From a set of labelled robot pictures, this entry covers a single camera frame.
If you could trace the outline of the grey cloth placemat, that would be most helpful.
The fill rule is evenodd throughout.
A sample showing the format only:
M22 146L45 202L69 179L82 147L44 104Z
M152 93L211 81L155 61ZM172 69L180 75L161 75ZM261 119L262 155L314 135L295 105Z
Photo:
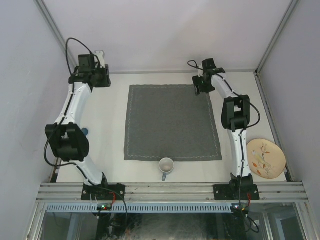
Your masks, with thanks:
M210 95L193 85L129 87L124 159L157 162L221 161L221 144Z

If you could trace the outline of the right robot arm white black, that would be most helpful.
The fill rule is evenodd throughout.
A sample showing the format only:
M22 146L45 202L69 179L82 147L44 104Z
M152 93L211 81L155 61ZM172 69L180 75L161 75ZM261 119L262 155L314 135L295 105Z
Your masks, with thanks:
M190 60L187 64L198 70L198 75L192 78L197 96L217 90L223 99L221 123L230 139L234 166L229 183L213 186L214 199L217 201L259 200L258 186L254 183L249 167L246 143L247 130L256 126L261 120L259 110L251 103L248 95L235 92L223 76L226 71L222 67L218 68L214 59L205 59L201 65L198 65L195 60Z

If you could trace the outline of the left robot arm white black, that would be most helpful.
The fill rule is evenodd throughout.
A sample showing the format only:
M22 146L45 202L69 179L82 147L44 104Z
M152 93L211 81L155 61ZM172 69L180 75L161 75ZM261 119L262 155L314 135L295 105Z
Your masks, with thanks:
M74 166L84 177L82 200L123 201L125 186L110 185L105 174L98 169L90 157L90 142L79 127L86 102L95 88L111 86L109 66L105 53L97 50L78 57L79 65L68 80L68 94L59 117L45 127L45 148L62 160L52 164L60 168Z

